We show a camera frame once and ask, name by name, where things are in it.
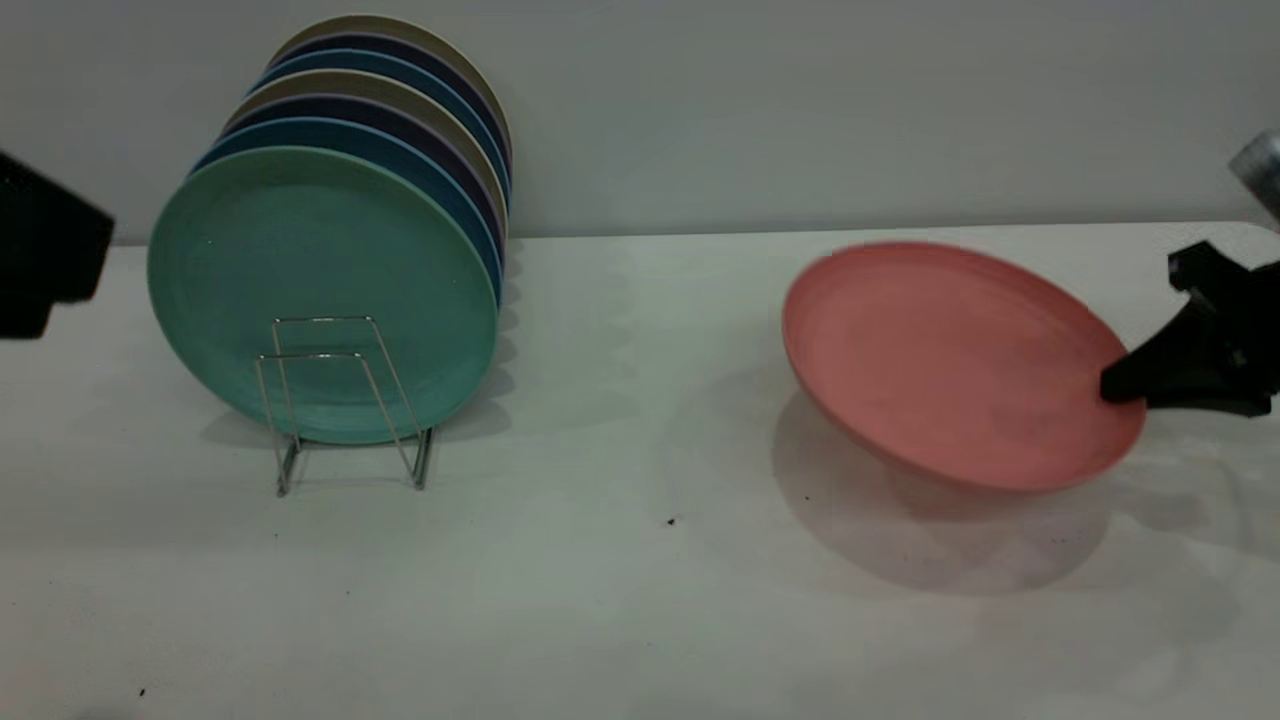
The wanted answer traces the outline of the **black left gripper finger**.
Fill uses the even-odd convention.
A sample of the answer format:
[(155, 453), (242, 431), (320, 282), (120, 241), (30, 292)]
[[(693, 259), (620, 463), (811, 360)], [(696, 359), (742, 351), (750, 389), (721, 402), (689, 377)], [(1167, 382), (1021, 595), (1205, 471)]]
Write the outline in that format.
[(1, 337), (38, 340), (58, 305), (97, 292), (115, 219), (1, 154)]

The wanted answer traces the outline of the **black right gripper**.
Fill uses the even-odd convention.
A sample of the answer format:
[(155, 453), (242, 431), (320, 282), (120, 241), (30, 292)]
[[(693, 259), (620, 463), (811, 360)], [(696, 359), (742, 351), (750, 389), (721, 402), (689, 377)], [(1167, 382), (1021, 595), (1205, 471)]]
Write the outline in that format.
[(1169, 282), (1188, 296), (1140, 347), (1102, 370), (1100, 397), (1244, 418), (1277, 393), (1277, 263), (1248, 268), (1210, 241), (1172, 252)]

